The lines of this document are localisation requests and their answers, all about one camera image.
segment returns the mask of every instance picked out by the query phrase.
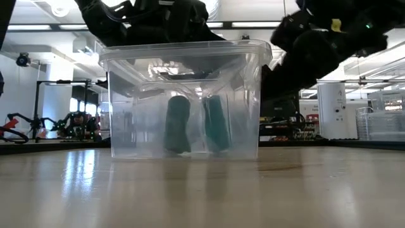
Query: yellow tag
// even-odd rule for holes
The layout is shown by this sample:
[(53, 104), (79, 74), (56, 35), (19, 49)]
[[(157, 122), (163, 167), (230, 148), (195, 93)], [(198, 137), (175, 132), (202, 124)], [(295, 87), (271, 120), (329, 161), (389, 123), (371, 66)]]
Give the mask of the yellow tag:
[(332, 31), (342, 32), (340, 30), (341, 26), (342, 26), (342, 21), (340, 19), (332, 19), (332, 27), (331, 27)]

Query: red object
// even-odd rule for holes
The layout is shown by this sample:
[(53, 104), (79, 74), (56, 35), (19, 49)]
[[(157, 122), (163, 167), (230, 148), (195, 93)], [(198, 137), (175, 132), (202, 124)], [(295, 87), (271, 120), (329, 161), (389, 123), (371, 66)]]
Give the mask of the red object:
[[(3, 127), (5, 129), (12, 129), (15, 128), (15, 126), (18, 124), (18, 120), (17, 119), (12, 119), (10, 122), (6, 123), (6, 125), (4, 125)], [(0, 136), (2, 136), (4, 134), (4, 132), (2, 130), (0, 130)]]
[(319, 115), (318, 114), (310, 114), (306, 115), (307, 120), (319, 120)]

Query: window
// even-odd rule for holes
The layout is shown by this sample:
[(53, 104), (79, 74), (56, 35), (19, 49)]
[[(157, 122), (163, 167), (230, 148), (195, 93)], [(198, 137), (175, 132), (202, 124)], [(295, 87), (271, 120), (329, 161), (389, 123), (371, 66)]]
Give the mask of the window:
[(84, 111), (84, 102), (83, 101), (80, 102), (79, 110)]
[[(80, 102), (79, 110), (84, 111), (84, 102), (83, 101)], [(86, 104), (86, 113), (95, 117), (96, 113), (97, 113), (97, 105), (87, 103)]]
[(75, 98), (70, 98), (70, 109), (69, 111), (77, 111), (78, 101)]
[(92, 115), (93, 117), (96, 116), (97, 113), (97, 106), (95, 104), (87, 104), (86, 105), (86, 112), (90, 115)]

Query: white cylinder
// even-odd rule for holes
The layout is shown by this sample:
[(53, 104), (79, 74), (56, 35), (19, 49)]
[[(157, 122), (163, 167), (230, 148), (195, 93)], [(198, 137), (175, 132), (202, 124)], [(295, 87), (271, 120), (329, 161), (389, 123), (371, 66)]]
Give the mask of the white cylinder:
[(320, 134), (325, 139), (349, 138), (344, 83), (318, 85)]

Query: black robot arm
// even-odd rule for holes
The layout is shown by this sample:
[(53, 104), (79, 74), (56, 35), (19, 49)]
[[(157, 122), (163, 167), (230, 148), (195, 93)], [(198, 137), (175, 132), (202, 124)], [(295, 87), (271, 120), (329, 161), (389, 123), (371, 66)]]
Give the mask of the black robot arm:
[(108, 7), (100, 0), (75, 0), (90, 32), (106, 46), (223, 40), (206, 25), (197, 0), (137, 0)]
[(68, 113), (64, 119), (58, 120), (57, 122), (50, 120), (53, 123), (51, 131), (65, 131), (68, 121), (72, 118), (74, 118), (74, 113)]
[(286, 55), (274, 69), (263, 67), (262, 99), (311, 87), (349, 57), (386, 49), (384, 33), (404, 23), (405, 15), (403, 0), (307, 0), (299, 6), (271, 38)]
[(25, 117), (25, 116), (23, 116), (22, 114), (19, 114), (19, 113), (10, 113), (10, 114), (7, 114), (7, 118), (8, 118), (9, 120), (14, 119), (15, 117), (20, 117), (21, 119), (25, 120), (26, 122), (28, 122), (28, 123), (30, 123), (30, 124), (32, 124), (33, 122), (35, 122), (35, 120), (31, 120), (30, 118)]
[(50, 122), (52, 122), (54, 125), (57, 124), (55, 120), (49, 118), (49, 117), (45, 117), (45, 118), (40, 118), (40, 121), (42, 123), (42, 127), (45, 127), (45, 120), (48, 120)]

